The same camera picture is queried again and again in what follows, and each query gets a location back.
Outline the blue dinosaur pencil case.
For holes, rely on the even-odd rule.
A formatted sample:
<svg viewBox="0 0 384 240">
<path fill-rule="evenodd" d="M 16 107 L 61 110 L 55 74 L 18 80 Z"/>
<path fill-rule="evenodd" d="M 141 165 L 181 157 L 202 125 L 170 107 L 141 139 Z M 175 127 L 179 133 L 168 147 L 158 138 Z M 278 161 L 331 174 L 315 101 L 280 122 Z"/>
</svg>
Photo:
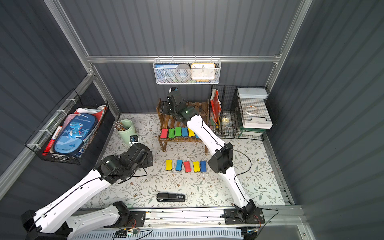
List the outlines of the blue dinosaur pencil case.
<svg viewBox="0 0 384 240">
<path fill-rule="evenodd" d="M 91 114 L 75 114 L 57 138 L 53 152 L 61 155 L 76 154 L 96 123 L 97 118 Z"/>
</svg>

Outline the black stapler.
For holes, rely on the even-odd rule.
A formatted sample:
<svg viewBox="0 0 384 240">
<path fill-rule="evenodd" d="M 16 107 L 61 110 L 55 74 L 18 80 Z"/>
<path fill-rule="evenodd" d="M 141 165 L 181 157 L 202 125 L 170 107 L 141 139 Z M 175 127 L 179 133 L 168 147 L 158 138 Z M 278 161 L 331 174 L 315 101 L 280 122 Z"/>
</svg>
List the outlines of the black stapler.
<svg viewBox="0 0 384 240">
<path fill-rule="evenodd" d="M 156 199 L 159 203 L 178 203 L 185 202 L 186 196 L 184 194 L 158 193 Z"/>
</svg>

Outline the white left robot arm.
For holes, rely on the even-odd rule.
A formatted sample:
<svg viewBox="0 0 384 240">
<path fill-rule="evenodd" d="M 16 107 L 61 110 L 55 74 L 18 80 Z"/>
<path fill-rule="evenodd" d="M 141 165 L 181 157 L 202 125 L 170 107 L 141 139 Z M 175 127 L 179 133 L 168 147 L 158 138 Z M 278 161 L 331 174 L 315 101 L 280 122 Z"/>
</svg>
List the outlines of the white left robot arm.
<svg viewBox="0 0 384 240">
<path fill-rule="evenodd" d="M 124 228 L 134 226 L 135 220 L 122 201 L 96 212 L 75 216 L 87 201 L 108 187 L 121 184 L 139 168 L 153 165 L 153 153 L 144 144 L 134 142 L 120 155 L 110 155 L 71 189 L 45 207 L 22 214 L 27 240 L 70 240 L 98 228 Z"/>
</svg>

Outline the orange alarm clock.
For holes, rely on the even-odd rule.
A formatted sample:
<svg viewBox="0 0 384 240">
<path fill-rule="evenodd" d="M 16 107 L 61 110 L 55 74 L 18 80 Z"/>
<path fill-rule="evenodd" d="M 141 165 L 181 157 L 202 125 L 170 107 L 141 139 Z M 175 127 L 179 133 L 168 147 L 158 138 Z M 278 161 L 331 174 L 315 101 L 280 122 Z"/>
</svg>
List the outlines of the orange alarm clock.
<svg viewBox="0 0 384 240">
<path fill-rule="evenodd" d="M 215 79 L 215 63 L 192 63 L 191 78 L 198 82 L 207 82 Z"/>
</svg>

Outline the yellow eraser bottom shelf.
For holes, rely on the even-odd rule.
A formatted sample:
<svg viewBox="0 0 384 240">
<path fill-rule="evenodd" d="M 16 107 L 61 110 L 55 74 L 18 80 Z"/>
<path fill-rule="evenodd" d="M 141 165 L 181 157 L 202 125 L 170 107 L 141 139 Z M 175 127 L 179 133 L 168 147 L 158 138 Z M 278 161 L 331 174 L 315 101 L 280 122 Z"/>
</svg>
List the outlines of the yellow eraser bottom shelf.
<svg viewBox="0 0 384 240">
<path fill-rule="evenodd" d="M 189 128 L 188 128 L 188 134 L 189 134 L 189 137 L 190 137 L 190 138 L 195 137 L 195 133 L 194 133 L 194 131 L 191 130 L 191 129 L 189 129 Z"/>
</svg>

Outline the blue eraser shelf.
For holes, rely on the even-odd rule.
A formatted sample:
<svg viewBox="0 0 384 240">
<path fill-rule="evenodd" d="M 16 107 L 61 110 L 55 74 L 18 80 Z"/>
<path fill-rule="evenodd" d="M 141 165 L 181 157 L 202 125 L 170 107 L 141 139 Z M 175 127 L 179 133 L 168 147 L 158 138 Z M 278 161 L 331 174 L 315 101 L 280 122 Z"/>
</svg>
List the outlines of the blue eraser shelf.
<svg viewBox="0 0 384 240">
<path fill-rule="evenodd" d="M 182 171 L 182 167 L 183 167 L 183 160 L 177 160 L 177 164 L 176 164 L 175 170 L 178 171 L 178 172 L 181 172 Z"/>
<path fill-rule="evenodd" d="M 200 161 L 200 172 L 201 173 L 207 172 L 207 162 L 206 161 Z"/>
<path fill-rule="evenodd" d="M 188 131 L 188 128 L 181 128 L 181 131 L 182 131 L 182 137 L 183 138 L 187 138 L 189 136 L 189 131 Z"/>
</svg>

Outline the yellow eraser top shelf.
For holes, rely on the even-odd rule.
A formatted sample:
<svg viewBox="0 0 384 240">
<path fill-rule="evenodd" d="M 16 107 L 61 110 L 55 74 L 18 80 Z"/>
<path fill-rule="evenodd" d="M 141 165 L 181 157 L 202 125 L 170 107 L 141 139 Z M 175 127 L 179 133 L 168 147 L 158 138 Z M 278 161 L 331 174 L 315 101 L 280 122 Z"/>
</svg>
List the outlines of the yellow eraser top shelf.
<svg viewBox="0 0 384 240">
<path fill-rule="evenodd" d="M 166 160 L 166 171 L 171 171 L 173 169 L 173 160 Z"/>
<path fill-rule="evenodd" d="M 194 167 L 194 172 L 195 173 L 200 172 L 201 171 L 200 161 L 194 161 L 193 162 L 193 167 Z"/>
</svg>

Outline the green pencil cup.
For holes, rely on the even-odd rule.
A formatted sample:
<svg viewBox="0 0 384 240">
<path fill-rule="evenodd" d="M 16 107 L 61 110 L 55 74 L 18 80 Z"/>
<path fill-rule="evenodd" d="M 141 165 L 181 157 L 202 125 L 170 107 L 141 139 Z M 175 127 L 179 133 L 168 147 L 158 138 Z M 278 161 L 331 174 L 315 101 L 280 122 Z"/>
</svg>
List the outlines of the green pencil cup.
<svg viewBox="0 0 384 240">
<path fill-rule="evenodd" d="M 139 135 L 137 134 L 134 123 L 128 119 L 121 120 L 118 122 L 122 123 L 127 128 L 126 131 L 123 131 L 123 132 L 118 131 L 118 134 L 122 138 L 123 142 L 129 146 L 131 146 L 134 143 L 138 143 Z"/>
</svg>

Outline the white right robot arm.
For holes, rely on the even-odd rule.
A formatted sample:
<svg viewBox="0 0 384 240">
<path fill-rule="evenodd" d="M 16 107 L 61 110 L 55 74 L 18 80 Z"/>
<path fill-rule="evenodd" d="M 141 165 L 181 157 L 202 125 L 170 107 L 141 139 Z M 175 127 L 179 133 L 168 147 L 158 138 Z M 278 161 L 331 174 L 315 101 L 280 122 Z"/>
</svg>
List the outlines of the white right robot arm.
<svg viewBox="0 0 384 240">
<path fill-rule="evenodd" d="M 238 179 L 233 163 L 233 145 L 225 143 L 208 127 L 198 111 L 194 107 L 187 105 L 178 88 L 170 88 L 167 99 L 168 113 L 176 121 L 186 124 L 200 138 L 212 155 L 208 162 L 209 167 L 225 182 L 232 195 L 240 221 L 242 223 L 252 222 L 257 216 L 261 224 L 265 223 L 261 208 L 258 208 L 248 196 Z"/>
</svg>

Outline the yellow eraser shelf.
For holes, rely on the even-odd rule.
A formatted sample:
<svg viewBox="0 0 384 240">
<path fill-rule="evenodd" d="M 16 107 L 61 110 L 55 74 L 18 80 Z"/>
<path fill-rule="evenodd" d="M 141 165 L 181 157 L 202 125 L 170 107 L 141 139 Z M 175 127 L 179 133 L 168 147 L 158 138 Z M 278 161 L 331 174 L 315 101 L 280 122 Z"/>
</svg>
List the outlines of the yellow eraser shelf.
<svg viewBox="0 0 384 240">
<path fill-rule="evenodd" d="M 189 129 L 189 128 L 188 128 L 188 134 L 189 134 L 189 137 L 190 137 L 190 138 L 195 137 L 195 133 L 194 133 L 194 131 L 191 130 L 191 129 Z"/>
<path fill-rule="evenodd" d="M 194 167 L 194 172 L 195 173 L 200 172 L 201 171 L 200 161 L 194 161 L 193 162 L 193 167 Z"/>
<path fill-rule="evenodd" d="M 173 160 L 166 160 L 166 171 L 171 171 L 173 169 Z"/>
</svg>

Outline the red marker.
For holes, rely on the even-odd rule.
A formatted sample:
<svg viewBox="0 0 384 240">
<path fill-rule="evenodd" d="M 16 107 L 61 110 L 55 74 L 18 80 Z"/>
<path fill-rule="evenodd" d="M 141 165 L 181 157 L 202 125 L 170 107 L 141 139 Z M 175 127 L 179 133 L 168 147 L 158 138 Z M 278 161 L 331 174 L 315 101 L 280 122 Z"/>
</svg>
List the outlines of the red marker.
<svg viewBox="0 0 384 240">
<path fill-rule="evenodd" d="M 53 153 L 54 144 L 55 144 L 57 138 L 59 137 L 60 132 L 62 131 L 62 128 L 63 128 L 62 126 L 57 127 L 57 129 L 55 130 L 53 136 L 51 137 L 51 140 L 49 141 L 47 147 L 45 148 L 45 150 L 42 153 L 43 156 L 47 156 L 48 153 Z"/>
</svg>

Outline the wooden two-tier shelf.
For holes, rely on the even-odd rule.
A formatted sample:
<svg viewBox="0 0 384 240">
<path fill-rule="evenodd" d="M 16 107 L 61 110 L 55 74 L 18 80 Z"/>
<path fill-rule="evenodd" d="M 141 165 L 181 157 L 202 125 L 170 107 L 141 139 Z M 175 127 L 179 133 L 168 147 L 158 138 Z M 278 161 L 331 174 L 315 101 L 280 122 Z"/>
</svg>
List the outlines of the wooden two-tier shelf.
<svg viewBox="0 0 384 240">
<path fill-rule="evenodd" d="M 160 120 L 160 133 L 157 136 L 158 142 L 160 144 L 162 152 L 166 152 L 167 144 L 170 142 L 190 142 L 190 143 L 198 143 L 201 142 L 197 137 L 189 137 L 189 132 L 187 131 L 187 137 L 177 137 L 169 138 L 169 133 L 167 133 L 167 138 L 162 138 L 165 135 L 163 134 L 165 131 L 163 129 L 175 129 L 175 128 L 186 128 L 187 125 L 184 125 L 181 122 L 176 121 L 171 115 L 166 112 L 166 105 L 168 101 L 162 101 L 159 99 L 158 105 L 156 107 L 156 111 Z M 192 102 L 187 103 L 187 106 L 192 106 L 195 110 L 199 112 L 203 121 L 208 123 L 209 121 L 209 100 L 205 102 Z"/>
</svg>

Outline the blue box in basket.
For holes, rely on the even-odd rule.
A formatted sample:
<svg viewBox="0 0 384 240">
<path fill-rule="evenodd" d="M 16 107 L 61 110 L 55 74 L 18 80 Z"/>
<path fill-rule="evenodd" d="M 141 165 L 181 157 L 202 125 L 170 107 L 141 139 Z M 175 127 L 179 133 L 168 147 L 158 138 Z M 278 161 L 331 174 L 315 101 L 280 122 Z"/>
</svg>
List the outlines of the blue box in basket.
<svg viewBox="0 0 384 240">
<path fill-rule="evenodd" d="M 176 80 L 175 71 L 179 64 L 170 64 L 170 63 L 155 63 L 154 64 L 154 73 L 157 84 L 168 84 Z"/>
</svg>

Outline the blue eraser top shelf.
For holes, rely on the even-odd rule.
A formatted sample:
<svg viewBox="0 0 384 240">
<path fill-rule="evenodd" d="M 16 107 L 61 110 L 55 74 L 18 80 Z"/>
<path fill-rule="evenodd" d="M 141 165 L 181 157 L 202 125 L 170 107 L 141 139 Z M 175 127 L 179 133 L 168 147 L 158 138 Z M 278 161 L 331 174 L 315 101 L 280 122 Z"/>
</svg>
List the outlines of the blue eraser top shelf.
<svg viewBox="0 0 384 240">
<path fill-rule="evenodd" d="M 201 173 L 207 172 L 207 162 L 206 161 L 200 161 L 200 172 Z"/>
<path fill-rule="evenodd" d="M 183 167 L 183 160 L 177 160 L 177 164 L 176 164 L 175 170 L 178 171 L 178 172 L 181 172 L 182 171 L 182 167 Z"/>
</svg>

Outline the red book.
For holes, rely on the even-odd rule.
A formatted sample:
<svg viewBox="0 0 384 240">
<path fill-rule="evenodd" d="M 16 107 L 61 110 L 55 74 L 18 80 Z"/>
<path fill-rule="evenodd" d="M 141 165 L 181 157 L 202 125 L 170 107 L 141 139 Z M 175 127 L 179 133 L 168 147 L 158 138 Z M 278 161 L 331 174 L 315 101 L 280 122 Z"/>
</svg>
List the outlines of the red book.
<svg viewBox="0 0 384 240">
<path fill-rule="evenodd" d="M 217 124 L 219 121 L 220 113 L 222 111 L 221 102 L 219 100 L 219 91 L 217 89 L 212 89 L 210 103 L 213 114 L 213 121 Z"/>
</svg>

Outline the grey tape roll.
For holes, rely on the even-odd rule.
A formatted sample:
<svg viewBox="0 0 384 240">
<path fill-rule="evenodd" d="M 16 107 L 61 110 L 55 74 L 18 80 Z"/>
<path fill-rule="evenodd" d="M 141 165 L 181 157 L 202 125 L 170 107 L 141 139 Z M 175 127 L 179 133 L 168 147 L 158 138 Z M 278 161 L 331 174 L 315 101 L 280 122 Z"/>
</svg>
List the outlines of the grey tape roll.
<svg viewBox="0 0 384 240">
<path fill-rule="evenodd" d="M 190 69 L 190 66 L 187 64 L 179 64 L 174 71 L 175 79 L 182 83 L 189 81 L 191 78 Z"/>
</svg>

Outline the blue eraser bottom shelf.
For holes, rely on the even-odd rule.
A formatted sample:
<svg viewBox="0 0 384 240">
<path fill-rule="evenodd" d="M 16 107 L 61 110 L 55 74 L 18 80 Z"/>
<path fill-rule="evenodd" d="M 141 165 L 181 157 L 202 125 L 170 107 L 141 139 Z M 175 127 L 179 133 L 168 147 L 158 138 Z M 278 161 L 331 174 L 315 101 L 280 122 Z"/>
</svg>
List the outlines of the blue eraser bottom shelf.
<svg viewBox="0 0 384 240">
<path fill-rule="evenodd" d="M 182 137 L 183 138 L 187 138 L 189 136 L 189 131 L 188 131 L 188 128 L 181 128 L 181 131 L 182 131 Z"/>
</svg>

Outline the red eraser shelf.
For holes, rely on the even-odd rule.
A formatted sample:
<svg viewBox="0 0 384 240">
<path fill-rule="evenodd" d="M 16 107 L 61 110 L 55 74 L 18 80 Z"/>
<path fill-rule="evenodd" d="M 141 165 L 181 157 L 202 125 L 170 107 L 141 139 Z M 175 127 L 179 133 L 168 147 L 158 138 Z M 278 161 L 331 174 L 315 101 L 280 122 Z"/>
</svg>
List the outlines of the red eraser shelf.
<svg viewBox="0 0 384 240">
<path fill-rule="evenodd" d="M 160 138 L 161 139 L 167 139 L 168 138 L 168 133 L 169 133 L 169 129 L 162 129 L 161 130 L 161 134 L 160 134 Z"/>
<path fill-rule="evenodd" d="M 183 162 L 183 166 L 186 173 L 190 173 L 192 171 L 190 161 Z"/>
</svg>

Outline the white paper tray stack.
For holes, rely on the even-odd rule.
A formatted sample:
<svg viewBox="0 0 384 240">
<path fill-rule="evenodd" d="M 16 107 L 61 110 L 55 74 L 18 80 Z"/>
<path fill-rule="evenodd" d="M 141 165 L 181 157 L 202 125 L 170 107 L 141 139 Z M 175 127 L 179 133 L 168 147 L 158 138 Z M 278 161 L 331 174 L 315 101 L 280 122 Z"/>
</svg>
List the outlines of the white paper tray stack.
<svg viewBox="0 0 384 240">
<path fill-rule="evenodd" d="M 266 106 L 268 92 L 264 88 L 238 88 L 242 125 L 246 129 L 271 129 L 272 119 Z"/>
</svg>

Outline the metal base rail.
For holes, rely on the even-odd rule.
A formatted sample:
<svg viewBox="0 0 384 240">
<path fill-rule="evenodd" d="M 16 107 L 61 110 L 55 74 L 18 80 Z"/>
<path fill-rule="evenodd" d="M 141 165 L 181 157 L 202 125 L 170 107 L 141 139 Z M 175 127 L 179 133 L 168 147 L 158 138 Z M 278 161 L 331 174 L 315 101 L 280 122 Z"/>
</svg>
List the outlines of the metal base rail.
<svg viewBox="0 0 384 240">
<path fill-rule="evenodd" d="M 131 212 L 144 211 L 144 225 L 141 229 L 177 228 L 246 228 L 264 226 L 257 220 L 249 223 L 228 225 L 224 214 L 225 207 L 203 208 L 164 208 L 131 209 Z M 298 226 L 308 223 L 300 206 L 261 206 L 265 219 L 264 229 L 272 226 Z"/>
</svg>

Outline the red eraser bottom shelf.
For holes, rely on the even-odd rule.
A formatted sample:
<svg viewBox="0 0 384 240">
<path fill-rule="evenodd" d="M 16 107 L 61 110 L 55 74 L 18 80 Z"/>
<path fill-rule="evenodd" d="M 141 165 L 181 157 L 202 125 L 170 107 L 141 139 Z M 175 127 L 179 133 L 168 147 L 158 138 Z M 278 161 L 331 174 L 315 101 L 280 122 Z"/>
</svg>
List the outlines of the red eraser bottom shelf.
<svg viewBox="0 0 384 240">
<path fill-rule="evenodd" d="M 161 134 L 160 134 L 160 138 L 161 139 L 167 139 L 168 138 L 168 133 L 169 133 L 169 129 L 162 129 L 161 130 Z"/>
</svg>

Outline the pencils in cup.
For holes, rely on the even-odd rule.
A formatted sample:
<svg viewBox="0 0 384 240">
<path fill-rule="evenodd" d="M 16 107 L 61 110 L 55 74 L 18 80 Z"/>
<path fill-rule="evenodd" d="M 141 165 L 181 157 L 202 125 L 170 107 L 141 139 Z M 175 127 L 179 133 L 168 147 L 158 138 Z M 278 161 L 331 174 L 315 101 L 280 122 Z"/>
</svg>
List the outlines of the pencils in cup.
<svg viewBox="0 0 384 240">
<path fill-rule="evenodd" d="M 120 132 L 123 132 L 123 131 L 126 131 L 127 128 L 120 122 L 114 122 L 113 123 L 113 127 L 117 130 L 117 131 L 120 131 Z"/>
</svg>

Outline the green eraser shelf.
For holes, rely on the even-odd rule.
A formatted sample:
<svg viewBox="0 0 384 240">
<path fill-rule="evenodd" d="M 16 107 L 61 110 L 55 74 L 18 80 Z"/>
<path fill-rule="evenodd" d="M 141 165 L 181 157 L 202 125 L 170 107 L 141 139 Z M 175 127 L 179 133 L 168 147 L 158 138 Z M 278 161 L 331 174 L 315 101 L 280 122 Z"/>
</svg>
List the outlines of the green eraser shelf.
<svg viewBox="0 0 384 240">
<path fill-rule="evenodd" d="M 179 138 L 182 136 L 182 128 L 181 127 L 175 127 L 175 137 Z"/>
<path fill-rule="evenodd" d="M 168 138 L 169 139 L 174 139 L 175 137 L 176 137 L 175 129 L 174 128 L 168 129 Z"/>
</svg>

